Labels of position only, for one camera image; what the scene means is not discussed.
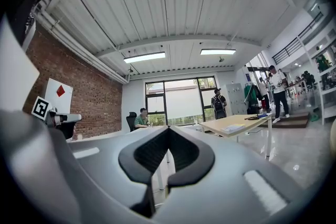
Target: ceiling light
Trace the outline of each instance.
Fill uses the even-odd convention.
[[[213,54],[234,54],[236,50],[228,50],[228,49],[202,49],[201,55],[213,55]]]
[[[315,9],[316,5],[317,5],[317,3],[315,3],[315,5],[314,5],[314,7],[311,9],[311,11],[313,11],[313,9]]]
[[[131,63],[131,62],[153,60],[153,59],[159,59],[159,58],[165,58],[165,57],[166,57],[166,54],[164,52],[156,52],[153,54],[143,54],[143,55],[138,55],[138,56],[133,56],[133,57],[127,57],[127,58],[124,58],[124,61],[126,63]]]

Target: red brick wall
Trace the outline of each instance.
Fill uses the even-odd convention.
[[[76,136],[91,137],[121,130],[122,85],[76,56],[41,25],[27,55],[40,72],[23,110],[31,113],[49,78],[73,87],[70,113],[82,115]]]

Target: black railing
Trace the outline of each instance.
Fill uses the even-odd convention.
[[[314,18],[313,21],[300,33],[298,34],[298,37],[301,39],[309,30],[311,30],[315,24],[318,23],[318,21],[323,17],[323,14],[321,12],[318,13],[318,15]],[[296,37],[293,39],[285,48],[283,48],[281,51],[279,51],[277,54],[275,54],[272,58],[277,65],[278,63],[282,62],[289,56],[291,56],[294,52],[296,52],[298,49],[300,49],[302,46],[299,39]]]

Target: backpack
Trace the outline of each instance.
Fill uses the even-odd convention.
[[[212,104],[214,105],[214,109],[215,111],[220,111],[220,110],[224,110],[224,106],[221,102],[221,95],[219,95],[218,97],[213,97],[212,99]]]

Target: green object on floor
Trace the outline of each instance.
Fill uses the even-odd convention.
[[[313,122],[313,121],[317,121],[320,117],[317,115],[317,114],[313,114],[310,118],[310,121]]]

